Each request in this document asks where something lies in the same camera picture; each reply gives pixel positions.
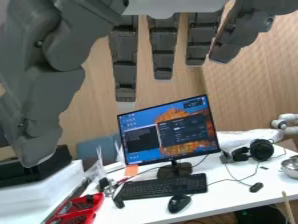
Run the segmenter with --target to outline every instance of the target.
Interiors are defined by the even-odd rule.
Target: computer monitor
[[[177,160],[220,152],[208,96],[118,115],[126,165],[172,161],[157,177],[192,173]]]

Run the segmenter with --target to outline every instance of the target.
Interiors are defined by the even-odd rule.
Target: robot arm
[[[81,87],[91,46],[122,21],[122,1],[105,2],[65,0],[59,9],[49,0],[9,2],[0,46],[0,122],[25,167],[53,154],[63,133],[59,116]]]
[[[228,0],[11,0],[0,28],[0,123],[25,167],[55,152],[67,110],[84,81],[85,61],[96,39],[110,37],[117,102],[136,101],[137,19],[150,18],[156,79],[170,79],[177,12],[192,12],[188,64],[202,65]],[[297,0],[237,0],[210,59],[229,62],[241,47],[266,32],[274,15],[293,12]]]

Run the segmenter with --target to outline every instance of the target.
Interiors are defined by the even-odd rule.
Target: wooden wall
[[[298,113],[297,40],[298,12],[278,16],[271,31],[228,65],[204,65],[218,130],[266,128],[281,113]]]
[[[150,107],[205,93],[201,68],[188,68],[186,15],[181,16],[172,81],[156,81],[153,76],[152,50],[146,17],[140,17],[138,75],[136,109]],[[108,38],[97,40],[84,64],[87,79],[68,111],[61,115],[64,136],[61,143],[105,136],[117,131],[117,106],[114,79]]]

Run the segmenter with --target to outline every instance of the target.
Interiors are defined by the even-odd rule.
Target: black mouse
[[[173,214],[180,212],[190,201],[192,198],[188,195],[176,195],[172,197],[168,205],[169,212]]]

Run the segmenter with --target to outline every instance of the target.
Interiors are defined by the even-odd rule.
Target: keyboard
[[[129,181],[124,184],[117,197],[132,200],[205,192],[208,192],[206,174],[200,173],[166,179]]]

